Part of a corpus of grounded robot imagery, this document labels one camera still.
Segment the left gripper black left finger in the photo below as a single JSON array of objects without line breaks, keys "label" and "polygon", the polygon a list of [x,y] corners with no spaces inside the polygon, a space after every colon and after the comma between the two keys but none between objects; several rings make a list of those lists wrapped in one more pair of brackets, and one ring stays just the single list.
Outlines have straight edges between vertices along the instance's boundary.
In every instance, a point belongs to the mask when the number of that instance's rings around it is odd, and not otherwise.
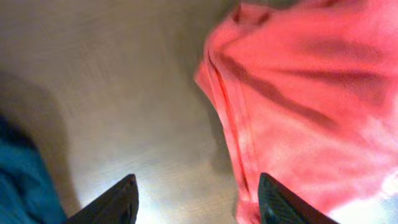
[{"label": "left gripper black left finger", "polygon": [[139,209],[136,176],[129,174],[68,218],[64,224],[135,224]]}]

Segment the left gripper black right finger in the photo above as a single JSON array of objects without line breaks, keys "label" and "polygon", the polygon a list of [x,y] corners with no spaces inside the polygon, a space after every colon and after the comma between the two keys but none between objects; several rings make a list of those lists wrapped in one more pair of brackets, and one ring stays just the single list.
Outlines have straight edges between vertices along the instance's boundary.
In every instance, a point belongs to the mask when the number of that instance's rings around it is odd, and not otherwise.
[{"label": "left gripper black right finger", "polygon": [[258,187],[262,224],[337,224],[267,173]]}]

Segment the red t-shirt with logo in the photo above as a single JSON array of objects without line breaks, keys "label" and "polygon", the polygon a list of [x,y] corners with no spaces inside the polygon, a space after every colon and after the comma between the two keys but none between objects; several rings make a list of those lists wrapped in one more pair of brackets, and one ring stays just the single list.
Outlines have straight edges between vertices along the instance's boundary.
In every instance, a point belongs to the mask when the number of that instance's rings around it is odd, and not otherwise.
[{"label": "red t-shirt with logo", "polygon": [[397,222],[397,1],[241,2],[195,77],[221,120],[236,220],[270,174],[340,223]]}]

